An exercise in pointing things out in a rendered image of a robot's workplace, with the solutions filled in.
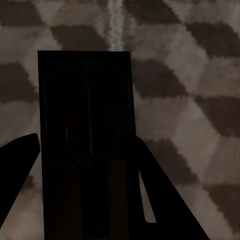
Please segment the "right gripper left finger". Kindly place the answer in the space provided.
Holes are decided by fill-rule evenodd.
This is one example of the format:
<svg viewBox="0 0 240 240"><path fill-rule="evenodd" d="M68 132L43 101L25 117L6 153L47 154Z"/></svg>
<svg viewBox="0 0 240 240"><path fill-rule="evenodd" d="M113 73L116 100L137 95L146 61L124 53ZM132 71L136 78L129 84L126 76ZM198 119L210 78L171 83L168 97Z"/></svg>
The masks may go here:
<svg viewBox="0 0 240 240"><path fill-rule="evenodd" d="M0 229L39 153L36 133L12 140L0 148Z"/></svg>

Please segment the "mousetrap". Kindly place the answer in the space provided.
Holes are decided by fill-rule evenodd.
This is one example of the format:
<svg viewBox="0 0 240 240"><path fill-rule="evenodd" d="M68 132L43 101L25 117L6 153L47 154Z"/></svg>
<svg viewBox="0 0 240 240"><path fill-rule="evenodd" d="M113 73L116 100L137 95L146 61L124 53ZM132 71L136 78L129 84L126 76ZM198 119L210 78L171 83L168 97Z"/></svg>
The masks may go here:
<svg viewBox="0 0 240 240"><path fill-rule="evenodd" d="M129 240L131 52L37 55L44 240Z"/></svg>

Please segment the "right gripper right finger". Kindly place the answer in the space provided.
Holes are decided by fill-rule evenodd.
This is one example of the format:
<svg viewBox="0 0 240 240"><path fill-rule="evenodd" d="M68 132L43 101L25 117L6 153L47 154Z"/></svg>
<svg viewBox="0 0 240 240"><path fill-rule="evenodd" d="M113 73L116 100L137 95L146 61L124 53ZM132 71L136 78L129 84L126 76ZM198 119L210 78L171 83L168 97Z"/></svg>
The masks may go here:
<svg viewBox="0 0 240 240"><path fill-rule="evenodd" d="M145 142L125 134L129 240L210 240ZM140 171L156 223L145 220Z"/></svg>

